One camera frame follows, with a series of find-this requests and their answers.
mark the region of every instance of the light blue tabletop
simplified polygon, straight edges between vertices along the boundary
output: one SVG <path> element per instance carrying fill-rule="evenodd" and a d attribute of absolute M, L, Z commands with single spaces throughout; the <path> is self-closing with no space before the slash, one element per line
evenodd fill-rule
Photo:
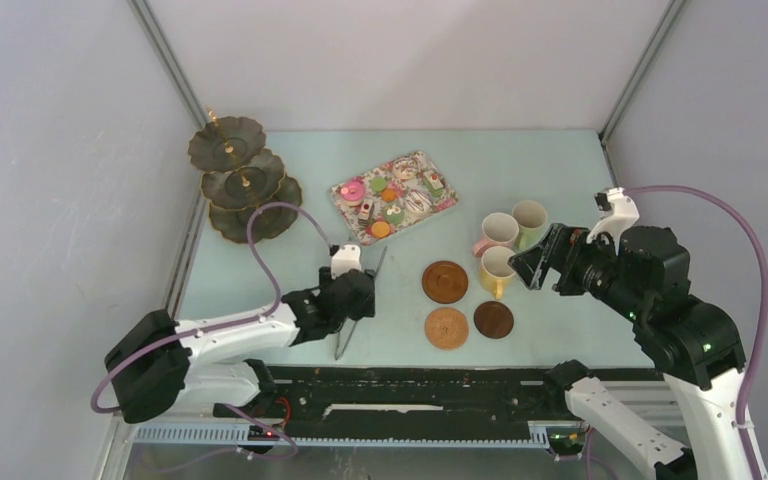
<path fill-rule="evenodd" d="M 470 253 L 487 214 L 509 213 L 519 200 L 533 199 L 546 207 L 550 222 L 592 227 L 598 220 L 593 194 L 611 181 L 595 132 L 270 133 L 267 145 L 298 179 L 304 191 L 302 207 L 333 243 L 351 237 L 331 203 L 329 188 L 413 150 L 428 153 L 460 194 L 460 203 L 364 249 L 364 266 L 375 268 L 382 249 L 389 247 L 376 280 L 377 315 L 360 321 L 342 359 L 334 360 L 336 335 L 251 357 L 274 365 L 532 367 L 577 358 L 590 367 L 651 367 L 634 343 L 627 320 L 589 295 L 559 297 L 549 288 L 557 279 L 555 272 L 542 291 L 528 291 L 518 280 L 506 289 L 503 303 L 515 322 L 507 337 L 491 340 L 472 323 L 475 308 L 492 300 L 478 284 L 479 262 Z M 315 286 L 319 267 L 330 260 L 326 245 L 302 217 L 278 238 L 259 243 L 258 251 L 284 292 Z M 425 296 L 421 278 L 425 267 L 437 260 L 460 264 L 470 280 L 466 296 L 450 305 L 469 320 L 469 338 L 452 351 L 432 346 L 424 331 L 426 317 L 441 305 Z M 248 246 L 223 239 L 206 220 L 180 318 L 226 315 L 272 300 L 272 287 Z"/>

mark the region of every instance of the white wall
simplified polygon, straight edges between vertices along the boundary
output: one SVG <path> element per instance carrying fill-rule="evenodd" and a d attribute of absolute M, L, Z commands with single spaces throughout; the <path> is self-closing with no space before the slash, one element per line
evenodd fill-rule
<path fill-rule="evenodd" d="M 274 131 L 599 129 L 669 2 L 151 3 L 201 100 Z"/>
<path fill-rule="evenodd" d="M 163 304 L 193 131 L 127 2 L 0 1 L 0 479 L 91 476 L 89 397 Z"/>
<path fill-rule="evenodd" d="M 768 256 L 768 2 L 691 2 L 612 142 L 626 186 L 679 183 L 732 203 Z M 645 219 L 691 252 L 698 295 L 719 304 L 751 349 L 758 267 L 730 218 L 694 198 L 641 197 Z M 750 399 L 768 465 L 768 337 Z"/>

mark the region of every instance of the floral tray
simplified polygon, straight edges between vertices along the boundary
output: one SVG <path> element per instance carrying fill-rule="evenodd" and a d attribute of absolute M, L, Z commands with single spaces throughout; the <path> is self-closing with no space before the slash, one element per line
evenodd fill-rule
<path fill-rule="evenodd" d="M 331 200 L 361 245 L 372 245 L 455 206 L 458 193 L 416 151 L 334 185 Z"/>

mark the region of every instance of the cup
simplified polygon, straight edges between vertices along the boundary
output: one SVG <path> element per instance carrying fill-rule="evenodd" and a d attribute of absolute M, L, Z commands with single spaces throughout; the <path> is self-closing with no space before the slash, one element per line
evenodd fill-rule
<path fill-rule="evenodd" d="M 528 250 L 540 240 L 540 235 L 549 220 L 546 209 L 534 200 L 523 200 L 514 205 L 511 216 L 519 226 L 519 239 L 516 245 L 520 251 Z"/>
<path fill-rule="evenodd" d="M 501 300 L 505 287 L 510 285 L 516 276 L 514 269 L 508 265 L 508 259 L 514 251 L 508 247 L 490 247 L 481 256 L 481 286 L 493 294 L 496 300 Z"/>
<path fill-rule="evenodd" d="M 481 240 L 472 246 L 472 254 L 480 257 L 490 247 L 512 247 L 519 235 L 519 224 L 507 213 L 491 213 L 481 222 Z"/>

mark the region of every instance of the yellow mug handle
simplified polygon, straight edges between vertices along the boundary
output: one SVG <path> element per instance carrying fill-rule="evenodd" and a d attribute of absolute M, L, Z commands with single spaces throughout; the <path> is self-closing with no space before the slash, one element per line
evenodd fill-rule
<path fill-rule="evenodd" d="M 496 300 L 501 300 L 502 295 L 505 293 L 505 286 L 502 284 L 502 281 L 498 278 L 496 279 L 496 288 L 493 291 L 493 296 L 496 298 Z"/>

